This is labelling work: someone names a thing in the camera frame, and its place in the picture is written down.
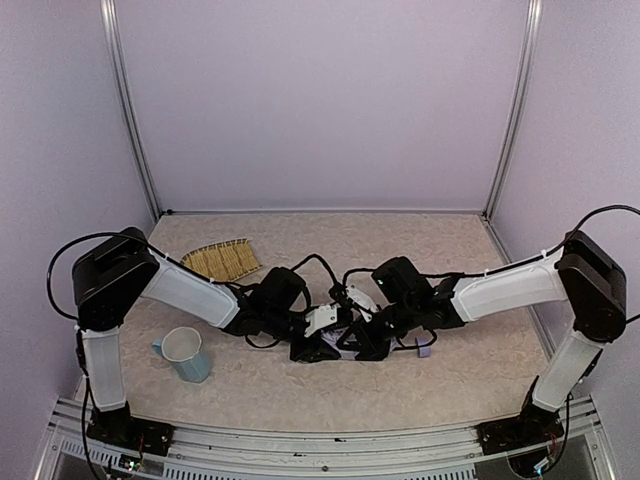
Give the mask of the lilac folding umbrella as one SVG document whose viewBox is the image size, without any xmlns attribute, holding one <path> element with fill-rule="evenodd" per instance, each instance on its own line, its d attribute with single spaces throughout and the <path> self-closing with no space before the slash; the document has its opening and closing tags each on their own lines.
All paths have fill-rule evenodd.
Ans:
<svg viewBox="0 0 640 480">
<path fill-rule="evenodd" d="M 350 334 L 342 347 L 338 346 L 339 338 L 346 332 L 346 328 L 333 331 L 322 332 L 320 338 L 332 347 L 339 355 L 341 360 L 353 361 L 372 361 L 378 362 L 385 360 L 391 353 L 396 351 L 415 351 L 419 358 L 426 358 L 431 355 L 431 347 L 437 341 L 438 337 L 435 331 L 429 330 L 430 339 L 424 336 L 414 338 L 412 345 L 405 345 L 401 339 L 395 338 L 383 341 L 368 348 L 356 340 L 354 334 Z"/>
</svg>

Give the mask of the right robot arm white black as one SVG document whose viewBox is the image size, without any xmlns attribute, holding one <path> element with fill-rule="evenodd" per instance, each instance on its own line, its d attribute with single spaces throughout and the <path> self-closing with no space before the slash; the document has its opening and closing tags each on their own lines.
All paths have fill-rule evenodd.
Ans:
<svg viewBox="0 0 640 480">
<path fill-rule="evenodd" d="M 530 259 L 482 274 L 449 274 L 437 285 L 406 257 L 385 262 L 371 277 L 387 306 L 375 311 L 355 302 L 361 316 L 337 342 L 359 360 L 385 358 L 392 341 L 417 327 L 436 332 L 532 305 L 570 304 L 573 324 L 535 378 L 521 411 L 479 424 L 485 453 L 523 448 L 567 433 L 559 419 L 562 406 L 629 322 L 623 269 L 582 231 L 567 234 L 559 246 Z"/>
</svg>

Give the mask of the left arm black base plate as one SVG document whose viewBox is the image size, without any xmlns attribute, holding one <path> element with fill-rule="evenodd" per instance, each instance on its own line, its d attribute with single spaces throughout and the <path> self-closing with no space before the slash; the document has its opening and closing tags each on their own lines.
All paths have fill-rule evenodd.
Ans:
<svg viewBox="0 0 640 480">
<path fill-rule="evenodd" d="M 166 457 L 175 428 L 164 422 L 131 417 L 124 422 L 100 424 L 92 420 L 87 436 L 96 441 L 142 454 Z"/>
</svg>

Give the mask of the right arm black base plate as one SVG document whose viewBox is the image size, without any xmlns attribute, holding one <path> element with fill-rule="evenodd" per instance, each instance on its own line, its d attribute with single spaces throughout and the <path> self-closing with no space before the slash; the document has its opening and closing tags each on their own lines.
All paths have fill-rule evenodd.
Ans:
<svg viewBox="0 0 640 480">
<path fill-rule="evenodd" d="M 549 424 L 543 425 L 519 417 L 483 422 L 476 429 L 484 455 L 518 450 L 564 435 L 564 427 L 559 420 L 552 420 Z"/>
</svg>

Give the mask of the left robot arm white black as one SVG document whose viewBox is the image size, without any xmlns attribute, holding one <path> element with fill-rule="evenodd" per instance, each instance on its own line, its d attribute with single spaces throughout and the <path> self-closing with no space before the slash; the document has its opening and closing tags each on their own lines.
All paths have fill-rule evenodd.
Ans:
<svg viewBox="0 0 640 480">
<path fill-rule="evenodd" d="M 135 420 L 124 388 L 119 335 L 141 298 L 190 314 L 229 335 L 265 333 L 288 343 L 295 362 L 341 356 L 325 341 L 316 320 L 323 307 L 306 303 L 303 310 L 293 310 L 298 298 L 310 300 L 311 295 L 291 268 L 275 267 L 258 283 L 239 285 L 206 277 L 162 253 L 136 227 L 92 238 L 97 246 L 71 267 L 76 311 L 61 315 L 76 324 L 77 356 L 95 427 L 126 427 Z"/>
</svg>

